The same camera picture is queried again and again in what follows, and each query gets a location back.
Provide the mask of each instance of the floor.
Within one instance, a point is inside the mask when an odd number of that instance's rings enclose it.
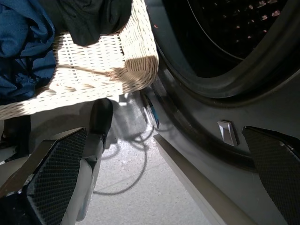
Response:
[[[78,225],[209,225],[160,156],[138,92],[113,101],[114,118],[86,218]],[[64,130],[87,127],[92,103],[32,116],[30,147]]]

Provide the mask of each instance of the dark clothing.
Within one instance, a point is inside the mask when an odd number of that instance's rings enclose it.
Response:
[[[31,98],[50,81],[54,25],[37,0],[0,0],[0,105]]]
[[[39,0],[56,28],[70,32],[73,42],[87,46],[101,34],[118,31],[131,15],[131,0]]]

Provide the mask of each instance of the blue clothing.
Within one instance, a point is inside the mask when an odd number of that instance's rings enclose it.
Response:
[[[0,105],[23,101],[55,70],[54,25],[37,0],[0,0]]]

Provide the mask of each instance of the laundry basket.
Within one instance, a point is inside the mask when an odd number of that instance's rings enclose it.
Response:
[[[158,70],[158,54],[144,0],[132,1],[132,15],[118,33],[102,36],[88,47],[70,34],[54,42],[56,70],[35,97],[0,106],[0,120],[31,115],[80,102],[141,90]]]

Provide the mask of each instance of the gray floor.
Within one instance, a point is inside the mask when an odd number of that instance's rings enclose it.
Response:
[[[147,121],[139,93],[117,101],[88,214],[78,224],[209,225],[160,156],[152,137],[156,131]],[[91,106],[78,104],[33,115],[31,148],[55,133],[87,127]]]

